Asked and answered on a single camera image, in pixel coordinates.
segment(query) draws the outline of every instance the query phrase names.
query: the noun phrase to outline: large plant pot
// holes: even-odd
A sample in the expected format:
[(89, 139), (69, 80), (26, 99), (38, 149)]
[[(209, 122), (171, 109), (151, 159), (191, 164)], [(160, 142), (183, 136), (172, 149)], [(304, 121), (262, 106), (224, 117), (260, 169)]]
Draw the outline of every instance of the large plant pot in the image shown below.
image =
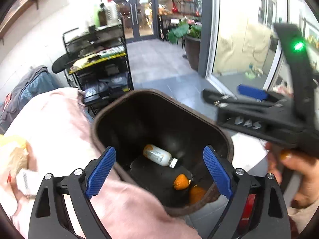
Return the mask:
[(199, 49), (200, 49), (200, 39), (190, 36), (184, 36), (185, 38), (185, 51), (187, 55), (188, 62), (194, 70), (198, 70), (199, 61)]
[[(156, 90), (131, 91), (101, 110), (92, 139), (100, 152), (113, 146), (114, 169), (122, 180), (153, 193), (171, 216), (191, 214), (220, 196), (203, 161), (205, 146), (212, 145), (230, 162), (233, 158), (232, 140), (213, 120)], [(172, 169), (146, 159), (142, 151), (147, 144), (170, 152), (178, 165)], [(206, 191), (198, 202), (189, 202), (189, 189), (173, 189), (181, 173)]]

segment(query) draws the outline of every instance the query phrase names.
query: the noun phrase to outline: door handle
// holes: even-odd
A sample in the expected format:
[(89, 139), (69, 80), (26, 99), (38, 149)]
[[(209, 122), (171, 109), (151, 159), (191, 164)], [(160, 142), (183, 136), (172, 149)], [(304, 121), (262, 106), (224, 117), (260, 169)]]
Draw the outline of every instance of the door handle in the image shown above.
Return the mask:
[(132, 10), (132, 4), (130, 3), (130, 7), (131, 7), (131, 19), (132, 19), (132, 24), (134, 26), (134, 19), (133, 19), (133, 10)]
[(135, 3), (135, 15), (136, 15), (136, 22), (138, 24), (138, 10), (136, 8), (136, 3)]

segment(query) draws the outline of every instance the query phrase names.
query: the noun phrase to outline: human hand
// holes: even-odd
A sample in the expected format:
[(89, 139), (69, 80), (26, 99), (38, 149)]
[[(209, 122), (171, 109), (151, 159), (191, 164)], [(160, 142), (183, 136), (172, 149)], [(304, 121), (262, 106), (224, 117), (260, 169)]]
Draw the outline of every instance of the human hand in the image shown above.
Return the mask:
[[(268, 172), (275, 175), (278, 183), (282, 181), (282, 175), (277, 169), (277, 158), (272, 150), (273, 145), (267, 143), (266, 150), (269, 150)], [(319, 159), (308, 156), (295, 150), (282, 150), (280, 162), (291, 170), (296, 170), (303, 174), (299, 191), (294, 197), (291, 206), (294, 208), (305, 208), (319, 198)]]

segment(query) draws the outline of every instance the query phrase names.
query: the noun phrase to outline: pink cloth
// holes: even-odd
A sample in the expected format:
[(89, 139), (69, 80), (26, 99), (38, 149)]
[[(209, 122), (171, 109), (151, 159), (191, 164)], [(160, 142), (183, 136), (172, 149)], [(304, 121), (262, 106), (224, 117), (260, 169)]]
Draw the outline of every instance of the pink cloth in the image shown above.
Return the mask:
[[(84, 115), (83, 94), (75, 88), (61, 88), (33, 98), (12, 122), (5, 136), (19, 135), (31, 145), (29, 169), (40, 177), (70, 175), (100, 156), (90, 141), (89, 123)], [(0, 170), (0, 202), (20, 233), (28, 238), (34, 199), (28, 199), (6, 184)], [(76, 234), (84, 237), (69, 195), (68, 213)], [(200, 238), (181, 219), (170, 217), (159, 200), (137, 186), (120, 181), (114, 170), (100, 193), (91, 199), (102, 224), (114, 239)]]

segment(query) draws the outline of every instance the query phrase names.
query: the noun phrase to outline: sleeve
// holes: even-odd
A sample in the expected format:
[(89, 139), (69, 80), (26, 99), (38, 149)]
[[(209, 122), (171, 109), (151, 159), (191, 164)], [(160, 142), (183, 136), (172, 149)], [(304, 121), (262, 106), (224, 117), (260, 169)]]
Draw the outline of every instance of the sleeve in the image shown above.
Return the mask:
[(313, 215), (315, 214), (319, 206), (319, 199), (317, 199), (309, 207), (297, 209), (297, 208), (288, 208), (288, 215), (296, 223), (297, 230), (299, 233), (307, 226)]

